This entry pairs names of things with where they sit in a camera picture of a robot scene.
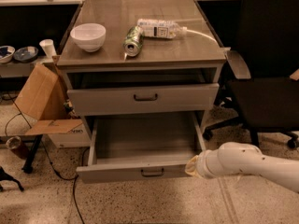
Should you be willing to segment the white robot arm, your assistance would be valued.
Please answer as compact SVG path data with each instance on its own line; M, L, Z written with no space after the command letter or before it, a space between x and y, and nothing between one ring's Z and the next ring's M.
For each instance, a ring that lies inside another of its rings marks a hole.
M223 175L257 175L299 192L299 161L266 156L254 145L227 142L192 157L185 173L206 179Z

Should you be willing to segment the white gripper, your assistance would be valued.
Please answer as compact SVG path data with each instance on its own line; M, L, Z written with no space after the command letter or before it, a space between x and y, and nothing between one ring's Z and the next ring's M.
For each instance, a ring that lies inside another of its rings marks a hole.
M217 150L202 151L199 156L193 156L185 166L185 173L190 176L215 178L222 172Z

